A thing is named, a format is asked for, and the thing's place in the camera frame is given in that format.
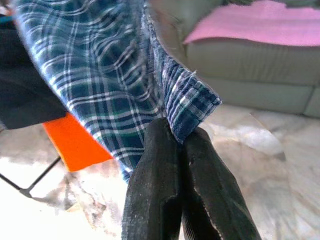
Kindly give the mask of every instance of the black fabric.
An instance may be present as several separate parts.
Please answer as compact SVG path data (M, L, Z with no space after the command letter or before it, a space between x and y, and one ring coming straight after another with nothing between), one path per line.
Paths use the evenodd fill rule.
M0 24L0 122L17 129L65 115L65 107L34 68L14 24Z

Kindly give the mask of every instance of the marble floor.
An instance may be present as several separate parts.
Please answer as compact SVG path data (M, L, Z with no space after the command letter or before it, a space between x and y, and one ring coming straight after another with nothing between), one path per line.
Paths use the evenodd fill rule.
M263 240L320 240L319 119L222 105L201 127ZM0 173L23 188L56 156L41 125L0 132ZM34 199L2 180L0 191L0 239L121 239L126 184L113 160L76 173L59 163Z

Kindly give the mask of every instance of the white marble tile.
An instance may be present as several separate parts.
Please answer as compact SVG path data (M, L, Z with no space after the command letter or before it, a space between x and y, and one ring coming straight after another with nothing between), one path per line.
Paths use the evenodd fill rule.
M235 175L263 240L320 239L319 119L223 105L201 127ZM41 126L0 133L0 171L21 185L32 182L56 155ZM0 190L9 187L0 182ZM31 223L43 232L53 224L55 239L66 239L72 236L69 230L77 229L79 238L83 232L86 239L91 234L94 239L120 240L126 189L116 162L110 160L71 174L63 164L56 166L32 192L38 200L27 211L20 207L23 196L11 188L5 191L22 197L14 198L14 207L23 215L17 225L35 212L25 225L28 234L34 230ZM74 198L79 207L65 213ZM10 199L0 208L11 220L7 225L18 217L4 211L12 205ZM67 226L67 221L73 222L71 227L58 223Z
M262 239L318 239L320 120L236 109L223 105L201 126L235 175Z

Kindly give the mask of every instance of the sofa cushion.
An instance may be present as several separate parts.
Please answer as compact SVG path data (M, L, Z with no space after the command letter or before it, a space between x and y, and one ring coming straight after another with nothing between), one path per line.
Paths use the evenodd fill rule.
M201 76L236 82L315 86L320 47L215 38L187 45L187 66Z
M309 117L320 118L320 87L314 90L304 114Z
M289 114L303 114L313 91L311 86L199 77L219 94L223 103Z

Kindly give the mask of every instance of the plaid shirt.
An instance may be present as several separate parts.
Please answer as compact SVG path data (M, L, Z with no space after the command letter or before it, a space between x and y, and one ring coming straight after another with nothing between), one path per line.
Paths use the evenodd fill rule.
M17 0L21 37L43 78L121 164L144 152L148 123L166 117L179 143L219 97L160 45L144 0Z

